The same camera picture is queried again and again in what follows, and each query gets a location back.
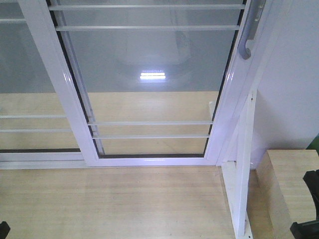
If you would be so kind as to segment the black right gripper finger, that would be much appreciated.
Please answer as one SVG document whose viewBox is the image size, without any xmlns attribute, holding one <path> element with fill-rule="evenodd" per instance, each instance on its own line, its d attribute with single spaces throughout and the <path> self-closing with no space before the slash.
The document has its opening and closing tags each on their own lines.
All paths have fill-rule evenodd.
<svg viewBox="0 0 319 239">
<path fill-rule="evenodd" d="M 307 171 L 303 177 L 316 209 L 316 219 L 298 224 L 293 222 L 290 231 L 296 239 L 319 239 L 319 170 Z"/>
</svg>

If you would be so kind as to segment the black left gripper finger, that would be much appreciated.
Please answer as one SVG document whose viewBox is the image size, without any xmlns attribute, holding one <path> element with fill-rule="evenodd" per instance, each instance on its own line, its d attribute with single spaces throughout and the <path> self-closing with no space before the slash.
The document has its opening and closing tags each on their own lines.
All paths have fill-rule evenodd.
<svg viewBox="0 0 319 239">
<path fill-rule="evenodd" d="M 6 239 L 9 232 L 10 226 L 6 221 L 2 221 L 0 224 L 0 239 Z"/>
</svg>

